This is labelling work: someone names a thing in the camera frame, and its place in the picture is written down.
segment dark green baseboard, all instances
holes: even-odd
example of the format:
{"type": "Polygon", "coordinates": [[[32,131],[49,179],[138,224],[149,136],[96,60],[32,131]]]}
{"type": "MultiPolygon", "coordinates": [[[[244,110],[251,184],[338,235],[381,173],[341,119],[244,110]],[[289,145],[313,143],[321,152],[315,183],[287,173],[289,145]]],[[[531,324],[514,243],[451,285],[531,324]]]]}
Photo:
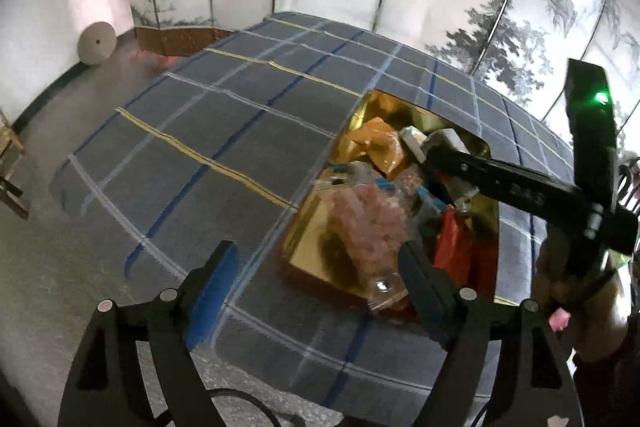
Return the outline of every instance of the dark green baseboard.
{"type": "MultiPolygon", "coordinates": [[[[121,45],[123,42],[128,41],[129,39],[135,39],[135,34],[133,29],[123,33],[118,36],[118,45],[121,45]]],[[[56,96],[61,90],[63,90],[68,83],[72,80],[76,79],[78,76],[83,74],[89,68],[96,68],[96,66],[87,66],[82,62],[78,62],[71,66],[68,70],[62,73],[56,80],[54,80],[51,84],[49,84],[46,89],[44,89],[36,98],[31,102],[27,108],[21,113],[21,115],[15,120],[13,128],[17,134],[20,134],[25,130],[25,127],[30,123],[31,120],[37,115],[37,113],[51,100],[54,96],[56,96]]]]}

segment round wall fixture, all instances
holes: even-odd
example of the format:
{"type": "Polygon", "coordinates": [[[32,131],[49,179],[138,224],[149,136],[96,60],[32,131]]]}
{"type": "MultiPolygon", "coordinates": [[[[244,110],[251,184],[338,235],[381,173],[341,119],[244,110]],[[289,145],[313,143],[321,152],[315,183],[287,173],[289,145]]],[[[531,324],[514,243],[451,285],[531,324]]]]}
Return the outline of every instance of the round wall fixture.
{"type": "Polygon", "coordinates": [[[108,22],[95,22],[88,26],[78,39],[80,61],[97,66],[111,57],[116,49],[116,31],[108,22]]]}

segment person's hand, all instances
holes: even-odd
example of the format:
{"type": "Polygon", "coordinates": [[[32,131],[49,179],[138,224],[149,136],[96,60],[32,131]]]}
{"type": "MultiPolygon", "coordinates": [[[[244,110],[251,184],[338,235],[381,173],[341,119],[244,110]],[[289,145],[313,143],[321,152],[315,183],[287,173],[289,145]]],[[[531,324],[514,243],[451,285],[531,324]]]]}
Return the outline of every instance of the person's hand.
{"type": "MultiPolygon", "coordinates": [[[[575,277],[562,277],[569,255],[569,239],[555,227],[548,226],[547,231],[548,237],[536,263],[532,297],[551,314],[554,304],[570,308],[584,282],[575,277]]],[[[593,270],[603,272],[613,267],[607,255],[604,265],[593,270]]],[[[570,316],[561,311],[551,315],[550,325],[554,330],[564,330],[561,341],[565,347],[573,347],[585,362],[595,362],[615,352],[625,338],[626,320],[631,312],[630,289],[625,290],[620,273],[616,273],[595,295],[570,311],[570,316]]]]}

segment person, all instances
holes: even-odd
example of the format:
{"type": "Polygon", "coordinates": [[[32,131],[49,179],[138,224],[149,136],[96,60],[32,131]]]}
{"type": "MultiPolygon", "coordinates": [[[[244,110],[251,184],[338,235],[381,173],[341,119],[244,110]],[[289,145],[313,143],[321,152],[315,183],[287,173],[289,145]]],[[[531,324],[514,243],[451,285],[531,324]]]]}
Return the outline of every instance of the person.
{"type": "MultiPolygon", "coordinates": [[[[536,262],[532,297],[550,313],[558,304],[570,303],[581,282],[559,275],[569,240],[550,225],[547,232],[536,262]]],[[[592,271],[611,268],[615,268],[613,259],[606,255],[592,271]]],[[[640,425],[640,334],[638,312],[631,311],[628,266],[570,314],[552,316],[550,324],[562,330],[558,335],[567,358],[575,349],[574,382],[585,427],[640,425]]]]}

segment black cable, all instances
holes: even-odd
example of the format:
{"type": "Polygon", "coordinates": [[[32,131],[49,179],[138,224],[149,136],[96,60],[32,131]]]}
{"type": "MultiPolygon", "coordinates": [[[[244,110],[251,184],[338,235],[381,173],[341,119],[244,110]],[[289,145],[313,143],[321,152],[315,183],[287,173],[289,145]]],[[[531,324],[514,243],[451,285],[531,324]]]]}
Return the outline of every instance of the black cable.
{"type": "MultiPolygon", "coordinates": [[[[262,411],[262,413],[269,419],[273,427],[282,427],[282,424],[280,423],[276,415],[274,415],[274,413],[271,412],[271,410],[265,404],[263,404],[255,396],[252,396],[249,393],[238,391],[237,389],[230,389],[228,387],[207,389],[207,393],[209,393],[209,396],[212,398],[215,398],[217,396],[234,396],[236,398],[247,400],[247,402],[254,404],[258,409],[260,409],[260,411],[262,411]]],[[[154,424],[156,425],[156,427],[166,427],[167,425],[169,425],[169,423],[171,423],[173,419],[174,417],[171,416],[171,411],[167,409],[166,411],[158,415],[158,417],[154,420],[154,424]]]]}
{"type": "Polygon", "coordinates": [[[480,419],[482,418],[482,415],[486,412],[486,409],[488,407],[489,407],[489,402],[487,401],[487,402],[484,403],[484,405],[478,411],[478,414],[476,414],[476,417],[471,422],[471,425],[469,427],[476,427],[476,425],[478,425],[478,422],[480,421],[480,419]]]}

